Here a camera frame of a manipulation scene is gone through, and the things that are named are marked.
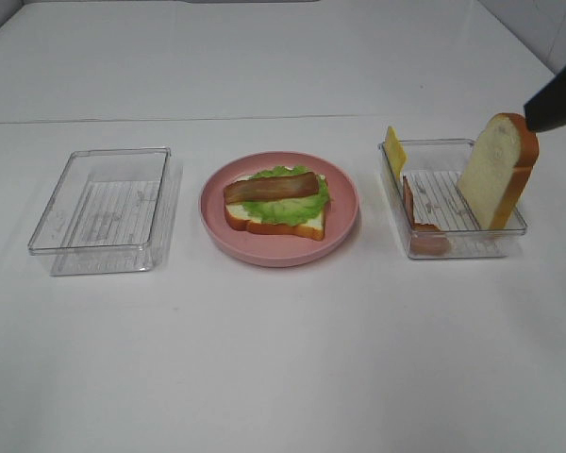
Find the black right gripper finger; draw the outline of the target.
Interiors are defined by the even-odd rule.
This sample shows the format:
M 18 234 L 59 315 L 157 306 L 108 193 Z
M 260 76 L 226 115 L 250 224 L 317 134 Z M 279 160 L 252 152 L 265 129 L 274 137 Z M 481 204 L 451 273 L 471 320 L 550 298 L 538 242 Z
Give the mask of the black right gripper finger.
M 566 66 L 524 104 L 524 117 L 532 132 L 566 126 Z

